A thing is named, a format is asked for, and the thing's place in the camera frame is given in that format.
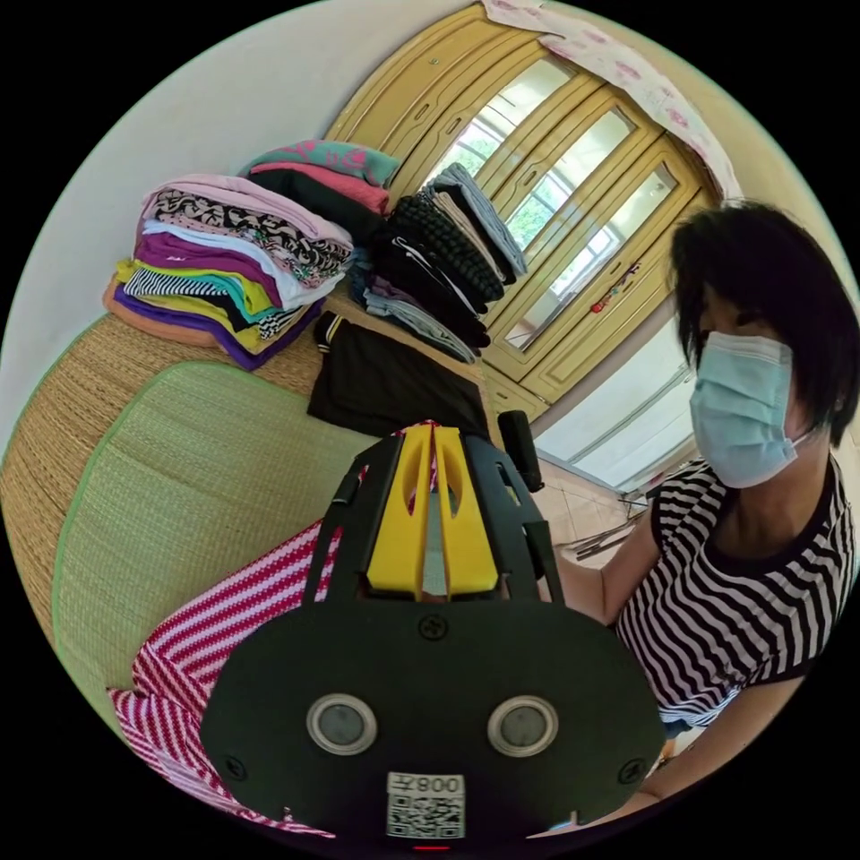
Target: black device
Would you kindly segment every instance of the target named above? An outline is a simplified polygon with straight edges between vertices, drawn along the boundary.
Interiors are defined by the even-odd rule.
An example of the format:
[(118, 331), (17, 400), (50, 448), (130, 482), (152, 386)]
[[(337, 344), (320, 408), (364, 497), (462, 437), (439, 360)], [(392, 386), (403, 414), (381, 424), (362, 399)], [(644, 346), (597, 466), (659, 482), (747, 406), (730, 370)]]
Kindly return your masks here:
[[(431, 501), (440, 603), (421, 599)], [(335, 537), (328, 594), (314, 602)], [(548, 524), (512, 458), (476, 436), (415, 427), (359, 455), (304, 594), (300, 611), (236, 647), (202, 718), (230, 792), (269, 818), (289, 810), (380, 857), (456, 856), (612, 812), (663, 747), (639, 664), (564, 605)]]

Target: glass panel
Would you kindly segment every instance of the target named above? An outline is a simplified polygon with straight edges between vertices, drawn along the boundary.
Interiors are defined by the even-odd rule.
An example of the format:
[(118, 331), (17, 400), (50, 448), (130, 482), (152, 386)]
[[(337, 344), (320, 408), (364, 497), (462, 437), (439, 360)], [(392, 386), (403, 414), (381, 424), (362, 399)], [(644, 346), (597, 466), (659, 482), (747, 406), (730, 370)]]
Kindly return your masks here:
[(638, 349), (612, 376), (535, 439), (540, 451), (574, 460), (628, 420), (686, 368), (675, 320)]
[(528, 349), (648, 220), (677, 184), (666, 165), (660, 165), (571, 260), (558, 278), (548, 285), (546, 292), (505, 336), (507, 343), (516, 349)]
[(694, 378), (673, 388), (621, 433), (580, 460), (576, 469), (618, 487), (666, 457), (692, 435), (690, 398), (694, 388)]
[(430, 171), (425, 185), (455, 161), (475, 176), (505, 138), (574, 74), (573, 69), (562, 68), (549, 57), (531, 65), (493, 96), (466, 126)]
[(523, 251), (635, 127), (616, 107), (564, 153), (508, 219), (508, 229)]

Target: wooden cabinet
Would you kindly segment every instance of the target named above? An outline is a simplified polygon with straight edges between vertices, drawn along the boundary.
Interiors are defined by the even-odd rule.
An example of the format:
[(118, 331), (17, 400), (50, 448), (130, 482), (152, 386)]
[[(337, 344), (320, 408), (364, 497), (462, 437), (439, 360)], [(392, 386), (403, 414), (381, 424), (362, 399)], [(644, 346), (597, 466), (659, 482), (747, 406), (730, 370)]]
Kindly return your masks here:
[(490, 402), (496, 415), (502, 412), (510, 412), (513, 409), (521, 409), (529, 416), (529, 421), (534, 421), (539, 415), (543, 415), (549, 404), (536, 397), (531, 391), (518, 385), (507, 376), (500, 374), (490, 365), (485, 365), (484, 376), (486, 377), (486, 388), (490, 395)]
[(400, 159), (391, 200), (459, 161), (529, 273), (484, 318), (494, 404), (546, 411), (668, 296), (672, 229), (716, 201), (706, 172), (627, 95), (474, 4), (395, 53), (328, 137)]

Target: green mat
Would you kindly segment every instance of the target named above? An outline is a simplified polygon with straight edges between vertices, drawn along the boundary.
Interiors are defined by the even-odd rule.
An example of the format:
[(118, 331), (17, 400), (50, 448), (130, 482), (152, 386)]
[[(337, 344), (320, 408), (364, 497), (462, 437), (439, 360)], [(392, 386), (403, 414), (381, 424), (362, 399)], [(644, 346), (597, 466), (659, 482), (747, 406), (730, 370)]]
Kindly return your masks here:
[(322, 517), (376, 441), (306, 408), (235, 367), (174, 365), (92, 453), (57, 549), (54, 635), (66, 671), (120, 737), (105, 688), (132, 686), (152, 630)]

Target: surgical mask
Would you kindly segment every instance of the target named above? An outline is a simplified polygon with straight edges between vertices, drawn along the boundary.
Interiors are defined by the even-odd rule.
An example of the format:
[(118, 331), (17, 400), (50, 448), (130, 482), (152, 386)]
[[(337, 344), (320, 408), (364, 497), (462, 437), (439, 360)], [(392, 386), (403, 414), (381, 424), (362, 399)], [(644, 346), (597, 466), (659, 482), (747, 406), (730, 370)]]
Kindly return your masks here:
[(791, 365), (791, 349), (776, 340), (709, 336), (690, 411), (699, 451), (726, 486), (763, 484), (797, 459), (806, 435), (786, 436)]

